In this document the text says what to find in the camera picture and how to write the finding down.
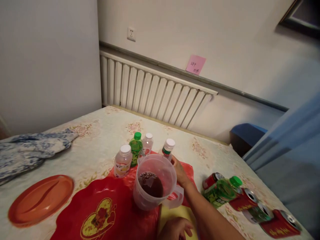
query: measuring pitcher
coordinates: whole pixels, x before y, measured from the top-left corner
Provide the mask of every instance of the measuring pitcher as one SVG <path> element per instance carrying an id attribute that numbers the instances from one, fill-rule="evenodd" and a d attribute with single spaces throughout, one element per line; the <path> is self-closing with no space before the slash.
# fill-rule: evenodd
<path id="1" fill-rule="evenodd" d="M 152 172 L 161 180 L 163 197 L 153 197 L 142 189 L 138 177 L 144 172 Z M 178 197 L 168 200 L 167 198 L 171 193 L 175 193 Z M 183 193 L 184 189 L 177 185 L 176 171 L 167 158 L 159 154 L 150 154 L 138 159 L 137 174 L 133 187 L 133 199 L 140 209 L 145 211 L 151 210 L 156 208 L 160 203 L 163 203 L 169 209 L 179 207 L 183 201 Z"/>

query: tablecloth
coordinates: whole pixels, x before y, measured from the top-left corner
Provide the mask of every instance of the tablecloth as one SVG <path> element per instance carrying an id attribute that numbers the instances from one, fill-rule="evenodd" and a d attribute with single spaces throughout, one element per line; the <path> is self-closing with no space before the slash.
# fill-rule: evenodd
<path id="1" fill-rule="evenodd" d="M 176 146 L 173 154 L 193 166 L 194 181 L 199 191 L 202 188 L 202 181 L 213 172 L 220 172 L 225 177 L 236 175 L 241 178 L 243 185 L 251 189 L 269 208 L 282 209 L 289 213 L 230 146 L 112 106 L 46 132 L 57 132 L 66 128 L 75 130 L 79 134 L 71 148 L 47 159 L 41 167 L 0 187 L 2 239 L 50 239 L 56 228 L 57 216 L 70 203 L 71 198 L 54 215 L 29 228 L 16 228 L 10 224 L 7 212 L 12 202 L 28 187 L 52 175 L 65 174 L 72 177 L 75 183 L 73 195 L 95 179 L 104 178 L 113 167 L 113 160 L 120 146 L 128 143 L 136 131 L 141 132 L 142 136 L 147 132 L 153 134 L 153 150 L 156 152 L 162 148 L 167 138 L 174 139 Z M 218 210 L 246 239 L 272 239 L 259 225 L 250 223 L 241 212 L 233 210 L 229 204 Z M 286 239 L 312 239 L 312 237 L 303 228 L 300 236 Z"/>

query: can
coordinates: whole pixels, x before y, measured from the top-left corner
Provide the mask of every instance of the can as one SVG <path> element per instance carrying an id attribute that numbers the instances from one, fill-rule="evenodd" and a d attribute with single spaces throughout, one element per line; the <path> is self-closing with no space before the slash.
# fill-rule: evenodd
<path id="1" fill-rule="evenodd" d="M 202 182 L 202 186 L 204 190 L 207 190 L 209 187 L 211 187 L 213 184 L 215 184 L 219 179 L 224 178 L 224 176 L 221 173 L 213 173 L 211 174 L 206 180 Z"/>
<path id="2" fill-rule="evenodd" d="M 230 206 L 233 207 L 234 210 L 241 212 L 258 206 L 259 200 L 249 188 L 242 188 L 241 190 L 241 194 L 238 194 L 237 198 L 229 202 Z"/>
<path id="3" fill-rule="evenodd" d="M 272 213 L 274 218 L 271 221 L 260 224 L 270 237 L 278 239 L 301 234 L 302 227 L 293 216 L 278 209 Z"/>
<path id="4" fill-rule="evenodd" d="M 263 223 L 274 218 L 272 211 L 261 202 L 258 202 L 257 206 L 249 208 L 247 213 L 243 212 L 243 215 L 252 223 Z"/>

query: pink sticky note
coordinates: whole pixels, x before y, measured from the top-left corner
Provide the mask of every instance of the pink sticky note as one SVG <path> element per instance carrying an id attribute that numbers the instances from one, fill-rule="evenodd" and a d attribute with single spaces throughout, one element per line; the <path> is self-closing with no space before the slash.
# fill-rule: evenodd
<path id="1" fill-rule="evenodd" d="M 206 58 L 191 55 L 186 71 L 199 75 L 205 62 Z"/>

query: person's hand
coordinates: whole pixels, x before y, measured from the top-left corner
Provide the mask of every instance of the person's hand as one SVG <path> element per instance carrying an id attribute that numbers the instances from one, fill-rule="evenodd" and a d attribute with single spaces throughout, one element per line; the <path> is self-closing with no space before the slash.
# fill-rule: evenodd
<path id="1" fill-rule="evenodd" d="M 181 185 L 181 187 L 184 188 L 184 185 L 187 184 L 190 180 L 186 174 L 186 172 L 184 171 L 181 163 L 179 162 L 178 159 L 176 159 L 175 156 L 172 155 L 172 160 L 171 163 L 174 167 L 174 169 L 176 170 L 176 174 L 177 174 L 177 182 Z"/>
<path id="2" fill-rule="evenodd" d="M 192 237 L 191 229 L 194 229 L 192 223 L 183 217 L 176 217 L 166 222 L 158 240 L 186 240 L 186 235 Z"/>

